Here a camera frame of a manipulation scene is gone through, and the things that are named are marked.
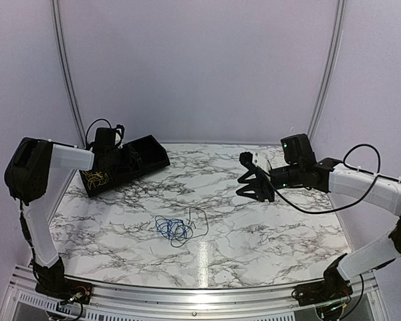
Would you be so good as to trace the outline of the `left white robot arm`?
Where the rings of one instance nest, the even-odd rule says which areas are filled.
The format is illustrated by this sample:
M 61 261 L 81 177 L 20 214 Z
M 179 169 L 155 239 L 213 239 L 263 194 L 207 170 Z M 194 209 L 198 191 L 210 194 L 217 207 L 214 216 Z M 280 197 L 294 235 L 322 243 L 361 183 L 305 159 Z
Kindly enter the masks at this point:
M 25 137 L 7 165 L 4 180 L 11 197 L 19 201 L 22 232 L 32 252 L 34 275 L 58 298 L 71 292 L 71 283 L 64 276 L 41 200 L 47 191 L 50 169 L 108 171 L 120 162 L 123 137 L 122 125 L 98 128 L 87 149 Z

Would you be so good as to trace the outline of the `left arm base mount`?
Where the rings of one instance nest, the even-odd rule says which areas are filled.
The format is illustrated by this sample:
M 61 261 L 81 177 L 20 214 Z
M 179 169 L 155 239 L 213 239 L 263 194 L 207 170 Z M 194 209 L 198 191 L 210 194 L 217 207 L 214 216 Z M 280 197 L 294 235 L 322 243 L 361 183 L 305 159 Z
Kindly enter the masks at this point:
M 60 299 L 62 304 L 90 303 L 93 284 L 89 282 L 68 278 L 55 282 L 41 276 L 35 276 L 35 278 L 37 281 L 35 291 L 37 293 Z

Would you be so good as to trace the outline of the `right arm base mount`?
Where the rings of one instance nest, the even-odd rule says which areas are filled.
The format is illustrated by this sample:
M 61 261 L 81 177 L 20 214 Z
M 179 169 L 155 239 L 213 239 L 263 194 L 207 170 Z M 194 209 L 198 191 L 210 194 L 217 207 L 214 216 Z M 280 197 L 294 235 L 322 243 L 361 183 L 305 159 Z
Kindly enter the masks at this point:
M 337 290 L 330 290 L 325 288 L 323 282 L 314 282 L 295 286 L 291 296 L 298 301 L 300 306 L 308 306 L 341 298 L 349 298 L 352 294 L 353 290 L 348 286 L 343 286 L 343 288 Z

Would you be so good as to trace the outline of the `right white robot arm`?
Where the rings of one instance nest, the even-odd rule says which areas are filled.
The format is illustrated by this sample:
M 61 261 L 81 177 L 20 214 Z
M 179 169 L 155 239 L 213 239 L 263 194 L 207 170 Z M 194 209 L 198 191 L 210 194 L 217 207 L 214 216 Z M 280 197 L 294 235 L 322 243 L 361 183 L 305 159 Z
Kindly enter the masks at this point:
M 239 196 L 263 202 L 282 197 L 282 189 L 313 189 L 354 199 L 342 206 L 349 209 L 363 201 L 397 216 L 396 226 L 375 241 L 350 254 L 337 258 L 323 273 L 317 292 L 330 300 L 350 280 L 369 270 L 378 270 L 401 257 L 401 178 L 387 177 L 380 169 L 374 172 L 353 167 L 346 159 L 317 160 L 306 134 L 281 139 L 286 165 L 274 168 L 257 153 L 242 152 L 240 163 L 246 173 L 238 179 Z

